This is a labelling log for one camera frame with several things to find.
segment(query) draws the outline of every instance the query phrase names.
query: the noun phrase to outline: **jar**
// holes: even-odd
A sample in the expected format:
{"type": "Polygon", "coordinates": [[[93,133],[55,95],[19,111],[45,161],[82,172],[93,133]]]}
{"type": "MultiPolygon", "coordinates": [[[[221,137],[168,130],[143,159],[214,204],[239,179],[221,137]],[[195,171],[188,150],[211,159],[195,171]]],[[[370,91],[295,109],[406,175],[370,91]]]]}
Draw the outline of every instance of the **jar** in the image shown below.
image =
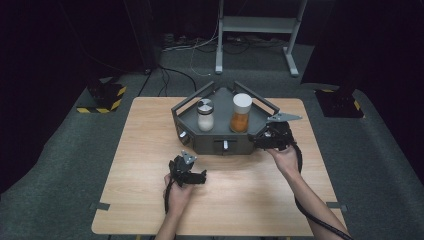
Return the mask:
{"type": "Polygon", "coordinates": [[[233,116],[230,121],[230,129],[236,133],[244,133],[249,127],[249,112],[252,106],[252,98],[239,93],[233,98],[233,116]]]}
{"type": "Polygon", "coordinates": [[[203,98],[197,102],[198,126],[203,132],[210,131],[213,128],[213,102],[210,99],[203,98]]]}

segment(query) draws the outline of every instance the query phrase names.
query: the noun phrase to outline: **forearm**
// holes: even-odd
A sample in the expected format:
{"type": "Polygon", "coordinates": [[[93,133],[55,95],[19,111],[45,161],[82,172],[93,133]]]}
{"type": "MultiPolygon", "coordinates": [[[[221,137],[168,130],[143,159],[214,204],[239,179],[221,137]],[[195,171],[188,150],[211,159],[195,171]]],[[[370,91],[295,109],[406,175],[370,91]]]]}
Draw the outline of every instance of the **forearm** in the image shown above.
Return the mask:
{"type": "Polygon", "coordinates": [[[180,214],[167,214],[159,232],[156,234],[155,240],[172,240],[177,232],[178,223],[180,222],[180,214]]]}
{"type": "MultiPolygon", "coordinates": [[[[311,215],[327,224],[348,234],[344,225],[325,205],[325,203],[312,191],[299,173],[285,174],[293,193],[302,207],[311,215]]],[[[340,239],[337,235],[308,219],[309,225],[317,239],[340,239]]]]}

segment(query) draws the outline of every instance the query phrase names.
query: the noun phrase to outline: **jar with orange contents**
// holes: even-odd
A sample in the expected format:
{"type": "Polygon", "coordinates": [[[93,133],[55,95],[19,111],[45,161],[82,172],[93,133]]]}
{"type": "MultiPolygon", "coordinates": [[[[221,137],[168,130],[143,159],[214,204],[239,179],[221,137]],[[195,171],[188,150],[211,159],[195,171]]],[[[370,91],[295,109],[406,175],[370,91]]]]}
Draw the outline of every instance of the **jar with orange contents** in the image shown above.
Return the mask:
{"type": "Polygon", "coordinates": [[[230,129],[236,133],[244,133],[249,128],[249,112],[252,106],[252,98],[245,93],[239,93],[233,98],[233,115],[230,121],[230,129]]]}

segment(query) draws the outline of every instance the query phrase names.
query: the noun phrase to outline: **tray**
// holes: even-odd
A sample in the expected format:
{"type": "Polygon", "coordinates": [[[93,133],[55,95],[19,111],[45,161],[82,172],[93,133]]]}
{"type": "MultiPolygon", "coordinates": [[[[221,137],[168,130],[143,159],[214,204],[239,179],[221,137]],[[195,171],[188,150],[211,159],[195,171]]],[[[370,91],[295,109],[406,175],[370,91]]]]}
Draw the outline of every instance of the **tray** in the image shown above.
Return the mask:
{"type": "Polygon", "coordinates": [[[215,88],[215,83],[210,82],[171,109],[181,143],[192,148],[197,154],[206,155],[251,154],[255,147],[249,141],[248,134],[256,135],[261,132],[266,127],[267,118],[278,113],[279,110],[278,107],[237,81],[234,82],[233,89],[215,88]],[[246,93],[254,100],[249,112],[249,127],[245,133],[235,133],[230,129],[233,97],[238,93],[246,93]],[[193,103],[193,100],[200,98],[209,98],[214,103],[214,127],[208,132],[201,131],[197,125],[197,101],[193,103]],[[273,113],[269,113],[257,103],[262,103],[261,105],[268,107],[273,113]],[[178,114],[177,111],[183,107],[187,108],[178,114]]]}

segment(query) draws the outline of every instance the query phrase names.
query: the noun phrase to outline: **white jar lid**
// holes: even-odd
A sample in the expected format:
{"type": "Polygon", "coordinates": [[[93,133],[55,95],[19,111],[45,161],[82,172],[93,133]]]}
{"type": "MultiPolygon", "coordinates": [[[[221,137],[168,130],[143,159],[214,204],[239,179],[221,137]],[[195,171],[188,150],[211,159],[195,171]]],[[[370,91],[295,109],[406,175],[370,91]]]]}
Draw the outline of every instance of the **white jar lid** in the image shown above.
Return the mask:
{"type": "Polygon", "coordinates": [[[234,96],[234,111],[239,114],[249,113],[252,106],[252,98],[246,93],[239,93],[234,96]]]}

